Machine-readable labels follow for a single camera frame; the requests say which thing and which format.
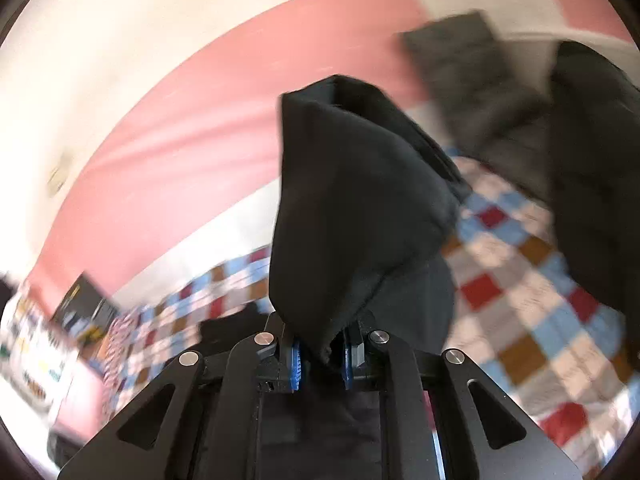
patchwork quilt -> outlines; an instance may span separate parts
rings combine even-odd
[[[567,274],[551,215],[478,162],[456,156],[474,193],[443,248],[457,285],[447,347],[460,348],[594,478],[640,411],[623,317]],[[111,327],[104,420],[167,359],[198,341],[198,323],[249,301],[271,310],[270,248],[222,263],[158,305]]]

checkered blanket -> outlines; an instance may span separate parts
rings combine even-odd
[[[465,351],[591,478],[640,411],[640,376],[625,359],[622,316],[567,275],[547,210],[476,161],[454,160],[474,193],[442,250],[458,289],[447,346]],[[261,248],[118,320],[110,331],[106,413],[196,343],[202,320],[251,300],[270,309],[268,264],[268,248]]]

triangular cutout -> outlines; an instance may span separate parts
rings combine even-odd
[[[174,396],[175,386],[166,384],[118,430],[117,436],[141,449],[150,450],[156,443],[164,415]]]
[[[513,444],[527,436],[522,425],[477,381],[468,384],[482,429],[491,449]]]

silver screw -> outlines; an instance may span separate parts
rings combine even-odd
[[[383,345],[384,343],[389,341],[389,334],[384,330],[374,330],[369,334],[369,339],[371,339],[374,343]]]
[[[254,341],[261,346],[270,345],[273,343],[273,334],[270,332],[260,332],[255,335]]]
[[[465,355],[460,350],[456,349],[447,350],[447,353],[444,354],[444,357],[447,358],[447,361],[455,365],[461,365],[463,362],[465,362]]]
[[[185,352],[180,355],[178,361],[182,366],[193,366],[198,362],[198,354],[196,352]]]

pink and white wall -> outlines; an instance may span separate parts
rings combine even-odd
[[[49,313],[83,271],[131,308],[268,243],[278,95],[353,75],[444,140],[396,34],[471,9],[542,91],[558,38],[640,82],[607,0],[31,0],[0,47],[0,270]]]

